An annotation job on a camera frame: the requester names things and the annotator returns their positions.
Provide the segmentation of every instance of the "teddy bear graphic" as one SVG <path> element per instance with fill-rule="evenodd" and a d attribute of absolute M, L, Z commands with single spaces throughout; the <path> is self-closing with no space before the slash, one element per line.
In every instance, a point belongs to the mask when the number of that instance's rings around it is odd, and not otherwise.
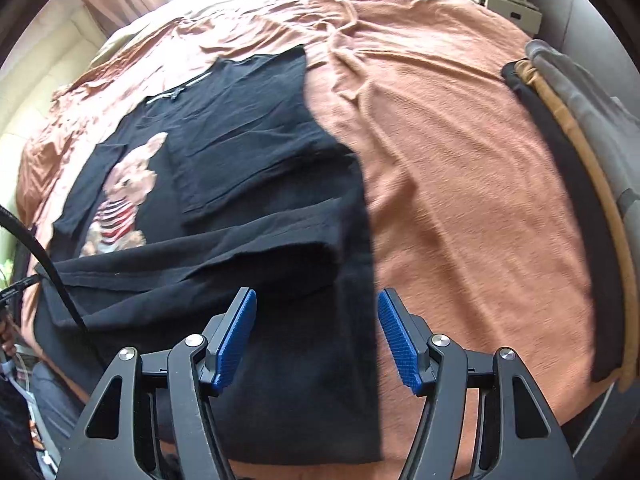
<path fill-rule="evenodd" d="M 80 256 L 146 244 L 145 235 L 135 229 L 136 214 L 156 184 L 156 172 L 148 168 L 149 159 L 158 152 L 166 135 L 155 134 L 146 144 L 127 153 L 110 171 L 102 186 L 107 200 L 98 206 Z"/>

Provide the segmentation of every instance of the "brown blanket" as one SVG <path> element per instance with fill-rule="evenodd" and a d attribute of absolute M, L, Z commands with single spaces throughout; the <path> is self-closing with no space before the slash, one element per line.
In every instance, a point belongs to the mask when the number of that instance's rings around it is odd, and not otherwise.
<path fill-rule="evenodd" d="M 303 43 L 316 120 L 360 157 L 376 287 L 464 348 L 515 348 L 564 422 L 608 384 L 591 384 L 593 321 L 584 250 L 540 134 L 500 79 L 524 33 L 470 0 L 271 0 L 175 20 L 60 94 L 28 143 L 18 197 L 47 244 L 97 142 L 145 96 L 217 56 L 242 59 Z M 22 326 L 33 339 L 34 297 Z M 402 386 L 379 336 L 383 456 L 361 466 L 234 464 L 258 479 L 398 477 L 422 400 Z M 457 473 L 470 463 L 477 396 Z"/>

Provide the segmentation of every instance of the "folded black shirt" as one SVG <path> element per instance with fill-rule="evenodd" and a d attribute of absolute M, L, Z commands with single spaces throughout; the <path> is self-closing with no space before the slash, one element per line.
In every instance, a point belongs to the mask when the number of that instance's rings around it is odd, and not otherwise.
<path fill-rule="evenodd" d="M 212 408 L 230 459 L 380 459 L 373 266 L 354 153 L 306 108 L 304 49 L 206 72 L 96 146 L 50 253 L 105 360 L 171 348 L 240 286 L 258 311 Z M 101 370 L 46 279 L 35 335 L 90 392 Z M 159 399 L 161 437 L 172 438 Z"/>

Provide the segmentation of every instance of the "blue gripper pad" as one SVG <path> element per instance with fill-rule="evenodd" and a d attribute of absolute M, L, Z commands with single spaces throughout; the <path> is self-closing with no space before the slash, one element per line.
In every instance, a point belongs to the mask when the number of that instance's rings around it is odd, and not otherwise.
<path fill-rule="evenodd" d="M 386 288 L 378 295 L 378 319 L 402 384 L 411 388 L 416 396 L 425 395 L 436 380 L 427 345 L 427 339 L 433 334 L 427 324 L 407 312 L 392 288 Z"/>
<path fill-rule="evenodd" d="M 211 387 L 218 394 L 234 380 L 249 334 L 254 327 L 256 306 L 255 292 L 249 290 L 219 346 L 216 374 L 211 381 Z"/>

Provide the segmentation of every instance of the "metal screw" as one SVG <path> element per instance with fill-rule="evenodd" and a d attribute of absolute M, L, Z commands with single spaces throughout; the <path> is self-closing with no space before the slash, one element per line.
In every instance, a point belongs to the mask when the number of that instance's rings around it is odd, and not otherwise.
<path fill-rule="evenodd" d="M 187 339 L 184 340 L 187 346 L 200 346 L 204 338 L 200 334 L 191 334 L 187 336 Z"/>
<path fill-rule="evenodd" d="M 449 339 L 444 334 L 436 334 L 431 338 L 431 342 L 436 346 L 449 346 L 449 343 L 451 343 L 451 339 Z"/>
<path fill-rule="evenodd" d="M 122 361 L 128 361 L 129 359 L 133 359 L 136 355 L 136 349 L 133 346 L 125 346 L 120 352 L 118 352 L 118 357 Z"/>
<path fill-rule="evenodd" d="M 511 348 L 500 348 L 498 354 L 500 354 L 501 358 L 507 359 L 507 361 L 513 361 L 516 358 L 516 352 Z"/>

